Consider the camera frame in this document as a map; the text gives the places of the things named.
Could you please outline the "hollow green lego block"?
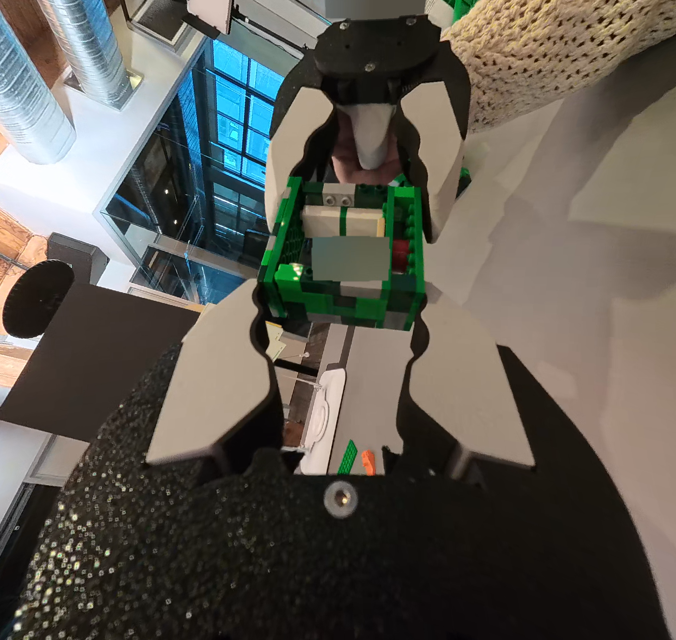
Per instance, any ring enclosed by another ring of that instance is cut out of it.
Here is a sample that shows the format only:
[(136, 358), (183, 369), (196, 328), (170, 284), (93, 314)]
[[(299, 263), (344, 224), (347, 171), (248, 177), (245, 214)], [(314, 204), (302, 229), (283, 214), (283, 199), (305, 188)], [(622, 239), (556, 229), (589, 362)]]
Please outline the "hollow green lego block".
[(408, 184), (290, 178), (258, 273), (272, 314), (409, 330), (425, 295), (422, 208)]

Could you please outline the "person's right hand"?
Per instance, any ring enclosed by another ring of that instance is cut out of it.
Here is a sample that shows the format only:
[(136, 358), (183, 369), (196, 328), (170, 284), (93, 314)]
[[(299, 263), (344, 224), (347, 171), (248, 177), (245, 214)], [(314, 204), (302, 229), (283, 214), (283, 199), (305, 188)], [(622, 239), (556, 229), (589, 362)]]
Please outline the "person's right hand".
[(402, 173), (398, 144), (392, 126), (387, 130), (388, 147), (383, 163), (374, 170), (367, 170), (359, 162), (350, 117), (344, 112), (338, 112), (338, 122), (339, 134), (332, 154), (333, 169), (338, 182), (386, 185)]

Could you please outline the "silver ventilation duct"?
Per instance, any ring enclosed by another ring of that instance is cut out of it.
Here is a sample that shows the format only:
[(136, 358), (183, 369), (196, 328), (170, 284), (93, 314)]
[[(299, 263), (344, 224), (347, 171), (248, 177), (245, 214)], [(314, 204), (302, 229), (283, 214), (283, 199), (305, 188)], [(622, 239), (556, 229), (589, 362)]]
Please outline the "silver ventilation duct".
[(1, 132), (30, 163), (59, 162), (75, 129), (11, 26), (1, 16)]
[(37, 0), (82, 92), (122, 110), (132, 84), (104, 0)]

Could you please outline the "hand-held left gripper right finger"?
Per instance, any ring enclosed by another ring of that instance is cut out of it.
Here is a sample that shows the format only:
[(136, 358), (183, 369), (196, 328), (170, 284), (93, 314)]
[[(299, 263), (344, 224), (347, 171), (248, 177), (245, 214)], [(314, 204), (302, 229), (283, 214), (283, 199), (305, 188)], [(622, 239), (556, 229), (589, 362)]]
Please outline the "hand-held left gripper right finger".
[(448, 296), (427, 296), (418, 313), (396, 426), (403, 450), (459, 480), (475, 460), (536, 464), (497, 345)]

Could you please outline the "black board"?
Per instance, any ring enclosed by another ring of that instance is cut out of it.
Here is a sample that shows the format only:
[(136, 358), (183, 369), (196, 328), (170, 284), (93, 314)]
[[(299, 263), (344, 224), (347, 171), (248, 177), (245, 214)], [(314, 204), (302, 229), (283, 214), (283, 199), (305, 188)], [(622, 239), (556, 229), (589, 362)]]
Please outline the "black board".
[(91, 441), (199, 313), (76, 283), (1, 405), (1, 420)]

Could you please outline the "black round disc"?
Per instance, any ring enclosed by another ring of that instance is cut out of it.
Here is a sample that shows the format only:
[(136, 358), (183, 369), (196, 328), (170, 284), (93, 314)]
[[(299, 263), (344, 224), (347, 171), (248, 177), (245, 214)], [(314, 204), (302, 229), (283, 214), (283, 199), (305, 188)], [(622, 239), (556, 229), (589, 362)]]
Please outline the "black round disc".
[(73, 283), (72, 267), (56, 259), (26, 270), (9, 291), (3, 308), (6, 333), (19, 339), (42, 335)]

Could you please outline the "person's right forearm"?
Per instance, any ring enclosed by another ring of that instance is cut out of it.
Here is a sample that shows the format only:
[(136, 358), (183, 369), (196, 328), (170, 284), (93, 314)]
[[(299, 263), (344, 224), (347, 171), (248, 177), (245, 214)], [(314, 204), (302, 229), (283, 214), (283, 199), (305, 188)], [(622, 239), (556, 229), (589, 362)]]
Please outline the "person's right forearm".
[(480, 0), (442, 32), (471, 82), (470, 133), (609, 75), (675, 35), (675, 0)]

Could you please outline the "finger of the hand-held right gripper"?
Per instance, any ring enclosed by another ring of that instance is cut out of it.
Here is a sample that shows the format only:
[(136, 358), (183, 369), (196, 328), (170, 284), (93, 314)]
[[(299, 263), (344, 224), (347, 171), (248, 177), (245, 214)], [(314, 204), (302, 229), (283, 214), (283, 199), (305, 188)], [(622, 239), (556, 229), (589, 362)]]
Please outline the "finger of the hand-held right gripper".
[(465, 141), (443, 81), (424, 82), (407, 93), (393, 118), (410, 182), (423, 195), (423, 229), (436, 243), (456, 200)]
[(284, 191), (301, 163), (311, 137), (334, 113), (332, 101), (321, 90), (301, 87), (270, 139), (266, 160), (266, 221), (272, 232)]

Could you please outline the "white book stand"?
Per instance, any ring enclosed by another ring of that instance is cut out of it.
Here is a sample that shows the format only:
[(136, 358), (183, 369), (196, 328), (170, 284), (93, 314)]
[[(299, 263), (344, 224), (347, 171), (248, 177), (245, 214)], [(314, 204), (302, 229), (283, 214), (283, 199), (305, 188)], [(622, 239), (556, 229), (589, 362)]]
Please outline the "white book stand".
[(346, 382), (345, 369), (332, 364), (312, 383), (314, 395), (298, 446), (284, 446), (283, 451), (301, 453), (297, 475), (321, 475), (328, 472), (334, 436)]

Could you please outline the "large window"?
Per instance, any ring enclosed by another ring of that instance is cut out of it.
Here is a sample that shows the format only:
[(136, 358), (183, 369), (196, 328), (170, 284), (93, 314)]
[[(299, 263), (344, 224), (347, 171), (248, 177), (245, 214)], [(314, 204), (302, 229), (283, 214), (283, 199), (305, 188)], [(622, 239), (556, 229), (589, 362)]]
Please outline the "large window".
[(224, 171), (263, 187), (274, 103), (283, 77), (214, 41), (206, 55), (212, 156)]

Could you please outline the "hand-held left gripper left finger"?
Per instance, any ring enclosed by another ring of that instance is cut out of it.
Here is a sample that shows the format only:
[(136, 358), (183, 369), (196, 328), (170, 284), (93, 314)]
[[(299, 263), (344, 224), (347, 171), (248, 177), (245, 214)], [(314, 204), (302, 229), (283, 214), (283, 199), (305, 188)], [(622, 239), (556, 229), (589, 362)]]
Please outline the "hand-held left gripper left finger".
[(254, 464), (285, 471), (283, 405), (266, 355), (256, 280), (208, 307), (182, 340), (146, 455), (149, 466), (211, 459), (223, 475)]

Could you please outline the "dark grey box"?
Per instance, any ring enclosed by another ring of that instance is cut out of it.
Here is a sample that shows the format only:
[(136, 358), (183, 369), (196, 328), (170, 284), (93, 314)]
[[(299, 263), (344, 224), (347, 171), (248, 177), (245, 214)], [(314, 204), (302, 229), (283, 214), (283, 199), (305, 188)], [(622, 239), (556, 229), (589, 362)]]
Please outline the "dark grey box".
[(75, 283), (97, 285), (109, 257), (97, 246), (53, 232), (47, 239), (47, 258), (71, 266)]

